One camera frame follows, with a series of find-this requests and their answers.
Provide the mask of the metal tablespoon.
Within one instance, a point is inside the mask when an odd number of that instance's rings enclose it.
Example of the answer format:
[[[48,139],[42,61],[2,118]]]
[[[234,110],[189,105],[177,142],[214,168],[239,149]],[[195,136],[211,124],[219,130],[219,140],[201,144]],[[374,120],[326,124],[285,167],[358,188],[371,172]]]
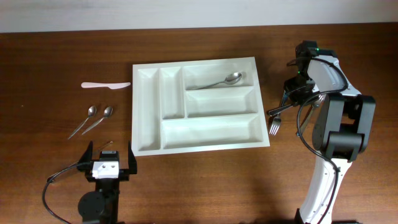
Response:
[[[222,81],[212,83],[212,84],[202,85],[202,86],[190,87],[188,90],[201,90],[201,89],[209,88],[209,87],[219,85],[219,84],[234,85],[237,82],[239,82],[242,79],[242,77],[243,77],[242,73],[234,72],[234,73],[227,75],[225,77],[225,79]]]

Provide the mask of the metal fork with blue sheen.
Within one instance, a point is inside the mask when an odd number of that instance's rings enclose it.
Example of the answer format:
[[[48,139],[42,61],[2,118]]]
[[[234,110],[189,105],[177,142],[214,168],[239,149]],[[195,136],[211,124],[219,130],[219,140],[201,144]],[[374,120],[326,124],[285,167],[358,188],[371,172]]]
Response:
[[[288,99],[288,96],[285,93],[283,93],[279,106],[280,107],[284,106],[287,99]],[[280,124],[281,124],[280,114],[279,113],[275,114],[274,116],[271,117],[271,119],[272,119],[272,122],[270,125],[269,134],[275,136],[277,134],[277,132],[280,128]]]

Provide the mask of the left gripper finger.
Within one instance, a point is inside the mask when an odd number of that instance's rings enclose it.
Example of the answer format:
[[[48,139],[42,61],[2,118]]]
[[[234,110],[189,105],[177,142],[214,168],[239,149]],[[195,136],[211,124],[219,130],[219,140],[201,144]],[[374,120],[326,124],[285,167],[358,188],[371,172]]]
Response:
[[[93,141],[90,141],[86,151],[80,157],[78,163],[82,164],[82,163],[85,163],[85,162],[91,162],[92,156],[93,156]]]
[[[131,141],[128,142],[128,169],[130,174],[137,174],[137,161],[132,151]]]

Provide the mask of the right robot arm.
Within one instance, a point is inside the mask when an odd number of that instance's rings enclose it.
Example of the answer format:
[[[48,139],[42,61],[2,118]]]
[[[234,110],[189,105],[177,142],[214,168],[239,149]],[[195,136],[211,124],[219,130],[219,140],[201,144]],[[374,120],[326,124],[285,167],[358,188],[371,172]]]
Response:
[[[288,65],[298,72],[284,83],[284,101],[303,108],[324,97],[312,143],[306,145],[316,155],[315,170],[294,222],[331,223],[342,180],[368,145],[376,101],[348,81],[333,50],[320,49],[315,41],[298,44]]]

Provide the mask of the metal tablespoon crosswise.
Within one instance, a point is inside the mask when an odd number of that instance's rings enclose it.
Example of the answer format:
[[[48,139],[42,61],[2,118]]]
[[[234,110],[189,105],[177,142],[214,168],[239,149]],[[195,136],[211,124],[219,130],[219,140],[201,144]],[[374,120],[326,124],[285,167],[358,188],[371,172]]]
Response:
[[[317,96],[315,98],[312,98],[310,101],[308,102],[302,102],[301,104],[299,103],[291,103],[289,105],[284,105],[284,106],[280,106],[278,108],[274,108],[272,110],[269,110],[267,112],[267,114],[269,116],[276,116],[277,114],[280,114],[281,112],[291,108],[291,107],[296,107],[296,106],[308,106],[311,105],[312,103],[315,103],[316,101],[322,102],[323,101],[323,97],[322,96]]]

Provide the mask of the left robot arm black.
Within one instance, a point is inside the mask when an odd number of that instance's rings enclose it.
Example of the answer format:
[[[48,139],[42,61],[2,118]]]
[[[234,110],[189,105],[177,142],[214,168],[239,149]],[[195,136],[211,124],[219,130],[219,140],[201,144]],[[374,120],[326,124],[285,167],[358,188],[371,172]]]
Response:
[[[137,161],[128,144],[128,168],[119,167],[118,151],[101,151],[93,159],[93,143],[77,163],[78,170],[85,173],[88,182],[95,183],[94,191],[84,194],[78,202],[78,212],[83,223],[117,223],[119,184],[137,173]]]

